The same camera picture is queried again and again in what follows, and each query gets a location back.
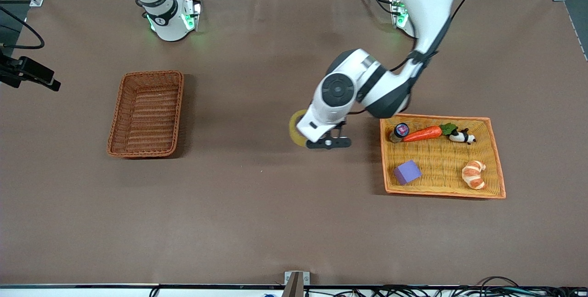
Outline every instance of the yellow tape roll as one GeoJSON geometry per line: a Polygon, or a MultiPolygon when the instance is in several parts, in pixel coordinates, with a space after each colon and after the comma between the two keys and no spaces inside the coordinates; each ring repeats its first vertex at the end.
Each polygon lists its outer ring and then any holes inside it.
{"type": "Polygon", "coordinates": [[[296,129],[296,123],[298,122],[298,118],[302,117],[305,113],[306,109],[294,113],[290,118],[290,125],[288,126],[292,142],[298,146],[302,146],[303,148],[306,148],[306,137],[302,136],[298,129],[296,129]]]}

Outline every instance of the orange wicker basket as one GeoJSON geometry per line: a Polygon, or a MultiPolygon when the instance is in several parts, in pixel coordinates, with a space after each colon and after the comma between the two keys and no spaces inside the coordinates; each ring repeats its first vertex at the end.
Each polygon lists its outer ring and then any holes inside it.
{"type": "Polygon", "coordinates": [[[380,142],[384,183],[386,192],[390,194],[506,198],[498,148],[489,118],[397,114],[390,119],[380,120],[380,142]],[[416,142],[389,142],[390,131],[399,123],[406,123],[411,131],[454,123],[460,130],[468,128],[469,133],[476,136],[477,142],[472,145],[456,143],[445,136],[416,142]],[[409,160],[418,165],[422,176],[401,185],[393,171],[409,160]],[[481,190],[469,188],[462,179],[462,168],[471,160],[479,160],[486,165],[481,174],[486,186],[481,190]]]}
{"type": "Polygon", "coordinates": [[[107,152],[113,157],[165,157],[176,149],[184,77],[144,71],[122,77],[107,152]]]}

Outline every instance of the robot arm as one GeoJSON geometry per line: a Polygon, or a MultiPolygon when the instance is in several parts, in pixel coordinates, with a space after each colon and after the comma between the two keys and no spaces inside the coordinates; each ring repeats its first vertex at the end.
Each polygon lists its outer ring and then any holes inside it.
{"type": "Polygon", "coordinates": [[[151,29],[165,41],[183,39],[196,29],[200,2],[193,0],[139,0],[151,29]]]}
{"type": "Polygon", "coordinates": [[[403,111],[412,86],[436,54],[451,23],[453,0],[404,0],[413,21],[416,46],[399,74],[388,71],[362,49],[340,54],[319,83],[313,100],[296,128],[309,148],[333,128],[345,123],[354,101],[376,118],[386,119],[403,111]]]}

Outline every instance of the toy panda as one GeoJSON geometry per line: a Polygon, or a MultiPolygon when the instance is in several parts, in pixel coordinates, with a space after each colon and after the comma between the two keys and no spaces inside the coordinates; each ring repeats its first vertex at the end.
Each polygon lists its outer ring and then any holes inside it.
{"type": "Polygon", "coordinates": [[[462,142],[467,144],[472,144],[472,142],[476,142],[476,136],[468,134],[467,128],[462,131],[454,129],[449,135],[449,139],[454,142],[462,142]]]}

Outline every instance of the purple cube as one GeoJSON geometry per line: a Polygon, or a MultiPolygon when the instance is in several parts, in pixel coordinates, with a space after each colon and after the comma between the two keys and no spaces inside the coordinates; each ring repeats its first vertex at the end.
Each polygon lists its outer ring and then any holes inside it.
{"type": "Polygon", "coordinates": [[[398,182],[404,185],[416,178],[419,178],[422,173],[420,173],[420,169],[418,169],[416,163],[410,160],[395,168],[394,175],[398,179],[398,182]]]}

